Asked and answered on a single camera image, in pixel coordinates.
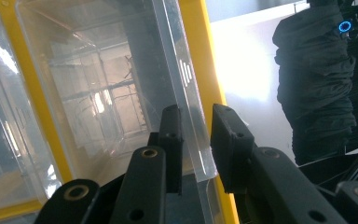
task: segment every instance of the yellow plastic edge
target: yellow plastic edge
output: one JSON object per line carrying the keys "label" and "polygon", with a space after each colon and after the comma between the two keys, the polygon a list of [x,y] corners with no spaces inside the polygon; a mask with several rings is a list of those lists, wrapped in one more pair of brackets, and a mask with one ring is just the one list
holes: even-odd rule
{"label": "yellow plastic edge", "polygon": [[16,0],[0,1],[2,23],[4,24],[8,39],[21,68],[25,79],[25,86],[30,94],[39,125],[42,127],[42,133],[48,141],[62,181],[66,183],[73,179],[72,173],[65,159],[61,141],[55,130],[53,119],[49,114],[48,103],[33,66],[34,63],[25,43],[24,36],[21,33],[21,27],[16,17],[15,6]]}
{"label": "yellow plastic edge", "polygon": [[[179,0],[191,60],[197,76],[208,131],[212,129],[213,104],[226,105],[226,98],[214,70],[213,40],[204,0]],[[223,219],[228,224],[239,224],[237,207],[232,194],[225,194],[220,177],[214,179],[222,208]]]}
{"label": "yellow plastic edge", "polygon": [[38,211],[41,208],[42,204],[38,200],[0,208],[0,220],[29,214]]}

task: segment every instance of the yellow frame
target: yellow frame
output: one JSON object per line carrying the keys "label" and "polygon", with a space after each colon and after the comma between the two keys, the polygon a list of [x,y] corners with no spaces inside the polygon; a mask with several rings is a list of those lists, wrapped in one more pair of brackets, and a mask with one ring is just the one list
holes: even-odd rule
{"label": "yellow frame", "polygon": [[[25,39],[21,33],[20,24],[16,17],[15,4],[16,0],[0,1],[0,16],[13,51],[17,56],[18,64],[25,79],[25,85],[34,105],[34,110],[38,114],[39,124],[44,130],[44,135],[60,170],[62,181],[65,183],[72,180],[73,176],[65,159],[60,138],[55,131],[53,119],[49,114],[48,103],[33,67]],[[212,105],[225,105],[226,99],[214,70],[213,43],[207,9],[204,0],[179,0],[179,6],[182,11],[194,70],[197,74],[203,111],[210,132],[212,127]],[[239,219],[233,195],[225,194],[219,177],[214,181],[217,186],[225,223],[238,224]],[[32,213],[40,210],[41,207],[42,204],[38,200],[33,200],[1,208],[0,220]]]}

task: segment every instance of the black garment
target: black garment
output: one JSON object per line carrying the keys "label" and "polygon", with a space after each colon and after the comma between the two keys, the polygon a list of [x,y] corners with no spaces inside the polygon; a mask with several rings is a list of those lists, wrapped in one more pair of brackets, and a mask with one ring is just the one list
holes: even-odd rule
{"label": "black garment", "polygon": [[337,28],[342,21],[338,5],[312,7],[282,20],[272,37],[297,164],[342,154],[356,125],[348,98],[355,59]]}

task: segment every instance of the gray surface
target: gray surface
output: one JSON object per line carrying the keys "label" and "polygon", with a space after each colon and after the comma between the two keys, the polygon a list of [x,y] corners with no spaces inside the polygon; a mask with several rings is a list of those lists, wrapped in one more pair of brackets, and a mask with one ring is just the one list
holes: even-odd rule
{"label": "gray surface", "polygon": [[294,2],[298,0],[206,0],[206,6],[214,22]]}

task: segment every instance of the blue ring light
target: blue ring light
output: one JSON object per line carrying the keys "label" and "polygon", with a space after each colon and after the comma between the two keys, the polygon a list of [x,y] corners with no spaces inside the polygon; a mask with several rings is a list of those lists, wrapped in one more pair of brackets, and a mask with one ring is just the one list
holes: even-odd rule
{"label": "blue ring light", "polygon": [[351,29],[351,23],[349,21],[343,21],[342,23],[339,24],[338,26],[338,30],[341,33],[346,33]]}

